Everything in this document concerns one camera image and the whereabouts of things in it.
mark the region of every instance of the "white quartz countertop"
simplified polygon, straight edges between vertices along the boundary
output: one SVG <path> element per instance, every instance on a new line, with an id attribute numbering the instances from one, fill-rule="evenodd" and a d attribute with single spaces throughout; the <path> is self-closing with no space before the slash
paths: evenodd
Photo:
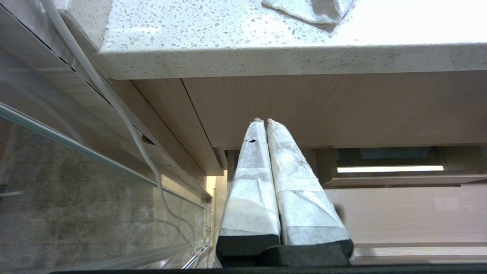
<path id="1" fill-rule="evenodd" d="M 486 10 L 357 0 L 335 26 L 261 0 L 113 0 L 95 59 L 114 79 L 485 70 Z"/>

